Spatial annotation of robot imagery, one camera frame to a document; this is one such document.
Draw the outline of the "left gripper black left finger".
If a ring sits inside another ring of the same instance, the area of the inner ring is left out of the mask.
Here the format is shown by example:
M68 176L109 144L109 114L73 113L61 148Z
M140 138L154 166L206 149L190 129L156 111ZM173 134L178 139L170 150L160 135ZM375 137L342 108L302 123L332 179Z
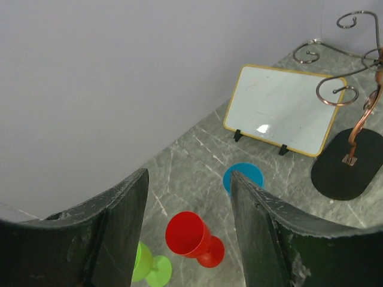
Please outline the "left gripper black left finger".
M1 221L2 286L130 286L149 187L138 169L46 219Z

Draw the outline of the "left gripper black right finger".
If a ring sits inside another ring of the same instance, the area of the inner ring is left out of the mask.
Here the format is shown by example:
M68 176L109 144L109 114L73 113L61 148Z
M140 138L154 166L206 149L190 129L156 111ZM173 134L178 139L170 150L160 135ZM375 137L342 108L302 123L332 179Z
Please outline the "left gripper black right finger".
M247 286L381 286L382 227L304 212L232 172L230 198Z

